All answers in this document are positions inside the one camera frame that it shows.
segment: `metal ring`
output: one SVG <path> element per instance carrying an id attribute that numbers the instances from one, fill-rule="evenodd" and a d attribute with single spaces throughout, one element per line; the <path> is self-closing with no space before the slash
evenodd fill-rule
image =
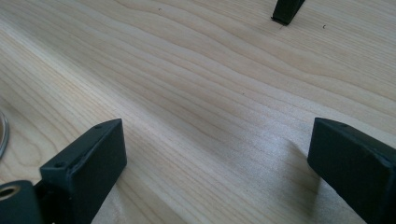
<path id="1" fill-rule="evenodd" d="M 21 187 L 18 185 L 7 186 L 3 189 L 0 189 L 0 201 L 8 199 L 20 191 Z"/>

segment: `light wood surface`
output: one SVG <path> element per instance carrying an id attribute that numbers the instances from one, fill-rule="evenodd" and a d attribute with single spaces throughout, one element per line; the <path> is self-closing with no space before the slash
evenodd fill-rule
<path id="1" fill-rule="evenodd" d="M 122 118 L 93 223 L 364 223 L 306 163 L 314 117 L 396 147 L 396 2 L 0 0 L 0 184 Z"/>

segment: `black plastic block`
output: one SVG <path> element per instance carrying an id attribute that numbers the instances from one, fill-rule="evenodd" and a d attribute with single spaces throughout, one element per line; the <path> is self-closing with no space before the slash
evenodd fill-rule
<path id="1" fill-rule="evenodd" d="M 367 223 L 396 223 L 396 149 L 315 119 L 308 163 Z"/>
<path id="2" fill-rule="evenodd" d="M 278 0 L 271 19 L 282 25 L 289 25 L 303 2 L 304 0 Z"/>

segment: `wooden board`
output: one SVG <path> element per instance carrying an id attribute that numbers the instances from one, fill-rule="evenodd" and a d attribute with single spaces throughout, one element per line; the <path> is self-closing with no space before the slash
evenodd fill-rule
<path id="1" fill-rule="evenodd" d="M 313 172 L 314 117 L 396 147 L 396 3 L 0 0 L 0 184 L 122 118 L 93 223 L 363 223 Z"/>

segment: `black object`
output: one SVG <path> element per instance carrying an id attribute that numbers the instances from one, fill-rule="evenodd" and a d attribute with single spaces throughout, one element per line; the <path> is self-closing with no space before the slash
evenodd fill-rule
<path id="1" fill-rule="evenodd" d="M 126 166 L 121 119 L 98 124 L 26 180 L 0 186 L 0 223 L 91 223 Z"/>
<path id="2" fill-rule="evenodd" d="M 308 163 L 367 223 L 396 223 L 396 149 L 316 118 Z"/>
<path id="3" fill-rule="evenodd" d="M 271 19 L 282 25 L 289 25 L 303 2 L 304 0 L 278 0 Z"/>

